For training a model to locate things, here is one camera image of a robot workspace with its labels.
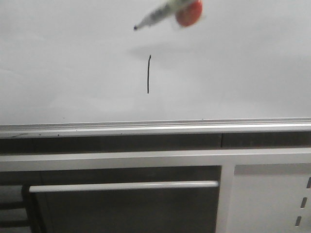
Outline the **red round magnet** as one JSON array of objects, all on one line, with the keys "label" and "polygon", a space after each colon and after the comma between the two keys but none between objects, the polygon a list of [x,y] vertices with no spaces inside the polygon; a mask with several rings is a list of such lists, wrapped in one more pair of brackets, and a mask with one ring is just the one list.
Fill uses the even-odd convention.
[{"label": "red round magnet", "polygon": [[189,27],[197,23],[203,13],[203,2],[195,0],[188,6],[175,13],[175,20],[181,27]]}]

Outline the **white whiteboard marker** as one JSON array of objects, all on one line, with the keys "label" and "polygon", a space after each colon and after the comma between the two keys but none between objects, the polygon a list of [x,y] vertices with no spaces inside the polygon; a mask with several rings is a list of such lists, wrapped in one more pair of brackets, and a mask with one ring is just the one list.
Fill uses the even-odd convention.
[{"label": "white whiteboard marker", "polygon": [[154,26],[178,11],[188,7],[193,2],[194,0],[166,0],[151,12],[147,13],[139,23],[134,25],[133,30],[137,31],[144,27]]}]

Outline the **dark chair with white rail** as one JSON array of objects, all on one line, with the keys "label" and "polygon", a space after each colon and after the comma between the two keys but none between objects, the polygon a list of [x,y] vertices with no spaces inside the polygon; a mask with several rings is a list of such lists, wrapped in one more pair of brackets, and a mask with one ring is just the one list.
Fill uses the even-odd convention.
[{"label": "dark chair with white rail", "polygon": [[218,181],[32,185],[50,233],[213,233]]}]

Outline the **large whiteboard with aluminium frame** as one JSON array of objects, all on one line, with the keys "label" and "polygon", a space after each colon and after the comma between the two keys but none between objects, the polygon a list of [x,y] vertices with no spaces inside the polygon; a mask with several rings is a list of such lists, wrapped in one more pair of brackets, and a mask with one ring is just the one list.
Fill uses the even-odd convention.
[{"label": "large whiteboard with aluminium frame", "polygon": [[160,0],[3,0],[0,135],[311,129],[311,3],[205,0],[134,30]]}]

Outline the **white metal desk frame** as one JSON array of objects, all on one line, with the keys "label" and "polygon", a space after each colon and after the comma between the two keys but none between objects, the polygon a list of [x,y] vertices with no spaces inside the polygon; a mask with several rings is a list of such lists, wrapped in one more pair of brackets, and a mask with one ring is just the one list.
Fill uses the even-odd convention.
[{"label": "white metal desk frame", "polygon": [[216,231],[308,233],[310,148],[3,155],[6,171],[221,166]]}]

